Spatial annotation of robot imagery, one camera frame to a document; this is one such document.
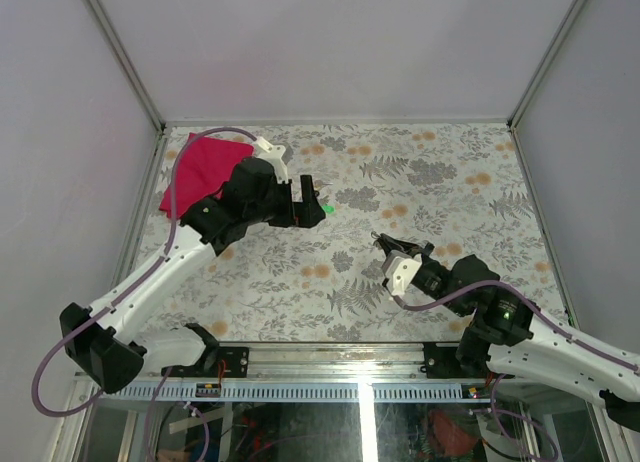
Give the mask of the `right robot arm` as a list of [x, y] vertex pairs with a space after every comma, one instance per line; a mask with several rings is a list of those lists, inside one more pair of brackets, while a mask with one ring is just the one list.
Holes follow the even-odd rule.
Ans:
[[450, 367], [471, 377], [530, 379], [601, 407], [615, 423], [639, 429], [639, 357], [562, 322], [527, 299], [475, 255], [447, 268], [434, 247], [375, 234], [383, 286], [404, 311], [443, 306], [469, 317]]

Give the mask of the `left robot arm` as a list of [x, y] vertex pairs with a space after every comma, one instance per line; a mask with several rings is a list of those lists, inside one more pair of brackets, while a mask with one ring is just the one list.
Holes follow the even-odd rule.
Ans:
[[326, 217], [309, 175], [300, 178], [301, 198], [291, 182], [277, 178], [272, 163], [247, 157], [221, 189], [192, 204], [158, 250], [110, 293], [89, 307], [76, 303], [60, 315], [65, 352], [105, 393], [116, 393], [139, 375], [218, 375], [218, 340], [202, 325], [142, 337], [141, 328], [163, 300], [194, 272], [241, 240], [247, 229], [317, 226]]

